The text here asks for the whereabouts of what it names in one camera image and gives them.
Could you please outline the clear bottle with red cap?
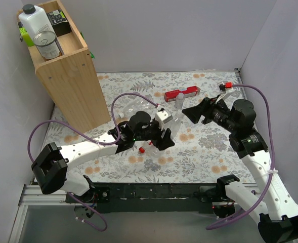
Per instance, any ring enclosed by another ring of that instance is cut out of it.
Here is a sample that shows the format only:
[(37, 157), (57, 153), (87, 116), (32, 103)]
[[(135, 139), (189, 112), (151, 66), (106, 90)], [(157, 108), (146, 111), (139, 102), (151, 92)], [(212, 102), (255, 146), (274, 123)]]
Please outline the clear bottle with red cap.
[(160, 151), (151, 141), (145, 141), (139, 148), (139, 153), (149, 157), (159, 158), (164, 154), (164, 150)]

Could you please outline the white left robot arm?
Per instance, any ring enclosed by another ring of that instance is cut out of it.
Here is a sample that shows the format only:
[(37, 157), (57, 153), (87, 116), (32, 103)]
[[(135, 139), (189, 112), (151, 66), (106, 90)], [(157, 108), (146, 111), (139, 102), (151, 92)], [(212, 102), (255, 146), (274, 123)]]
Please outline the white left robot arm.
[(151, 141), (160, 151), (174, 146), (172, 132), (167, 127), (173, 116), (166, 110), (156, 112), (155, 117), (138, 111), (117, 128), (99, 136), (96, 142), (84, 141), (77, 144), (58, 146), (47, 144), (31, 169), (43, 194), (52, 194), (58, 190), (73, 193), (85, 203), (95, 195), (94, 186), (87, 176), (81, 178), (68, 172), (90, 160), (114, 155), (131, 149), (137, 141)]

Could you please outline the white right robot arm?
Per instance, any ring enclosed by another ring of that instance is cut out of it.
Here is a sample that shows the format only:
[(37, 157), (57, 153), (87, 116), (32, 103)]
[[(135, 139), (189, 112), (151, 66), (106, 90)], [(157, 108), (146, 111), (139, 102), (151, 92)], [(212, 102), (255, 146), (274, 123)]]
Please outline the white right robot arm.
[(182, 113), (194, 124), (204, 117), (203, 124), (214, 122), (230, 132), (229, 142), (250, 171), (260, 196), (251, 193), (234, 176), (217, 180), (216, 196), (221, 201), (235, 201), (257, 224), (264, 242), (288, 242), (298, 239), (298, 204), (285, 188), (263, 137), (254, 129), (253, 104), (245, 99), (234, 101), (229, 109), (224, 100), (204, 98)]

